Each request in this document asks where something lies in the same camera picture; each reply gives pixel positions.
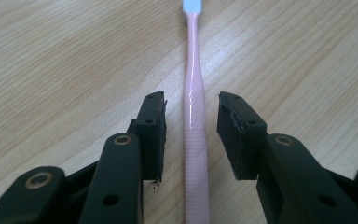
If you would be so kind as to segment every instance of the white bristles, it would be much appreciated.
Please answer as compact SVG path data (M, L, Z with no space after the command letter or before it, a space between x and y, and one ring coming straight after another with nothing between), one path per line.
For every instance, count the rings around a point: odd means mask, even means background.
M201 0L183 0L183 11L185 13L201 13Z

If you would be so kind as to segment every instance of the screw hole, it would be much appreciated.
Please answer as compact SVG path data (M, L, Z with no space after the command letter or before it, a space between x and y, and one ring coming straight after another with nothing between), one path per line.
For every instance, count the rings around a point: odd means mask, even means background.
M49 172L40 172L27 179L25 187L27 189L39 189L48 184L53 178L53 174Z
M319 195L319 201L330 207L334 207L337 205L336 201L327 195Z
M121 135L115 138L114 142L116 145L126 145L131 141L131 138L127 135Z
M117 203L118 203L118 196L116 194L108 195L103 199L103 205L107 207L114 206Z
M275 141L285 146L291 146L293 144L293 140L285 136L278 136L275 138Z

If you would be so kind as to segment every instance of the toothbrush handle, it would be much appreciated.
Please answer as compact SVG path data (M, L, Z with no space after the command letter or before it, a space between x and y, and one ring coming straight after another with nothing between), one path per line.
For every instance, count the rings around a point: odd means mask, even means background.
M186 223L209 223L205 94L200 72L198 13L186 13L187 71L184 89Z

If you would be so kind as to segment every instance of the metal screw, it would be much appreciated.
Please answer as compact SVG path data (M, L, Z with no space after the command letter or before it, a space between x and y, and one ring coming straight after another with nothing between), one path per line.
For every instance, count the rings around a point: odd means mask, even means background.
M40 172L27 179L25 187L27 189L39 189L48 184L53 179L53 174L49 172Z
M131 138L127 135L121 135L115 138L114 142L116 145L126 145L131 141Z
M285 146L291 146L293 144L293 140L285 136L278 136L275 138L275 141Z

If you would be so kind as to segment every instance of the wood grain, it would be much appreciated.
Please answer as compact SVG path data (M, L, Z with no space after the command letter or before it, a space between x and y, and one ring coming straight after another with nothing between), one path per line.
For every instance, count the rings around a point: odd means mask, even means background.
M212 223L265 223L254 181L234 179L215 131L217 95L242 96L322 166L358 169L358 0L203 1ZM0 196L42 165L68 175L165 91L162 185L145 183L145 223L183 223L181 1L0 1Z

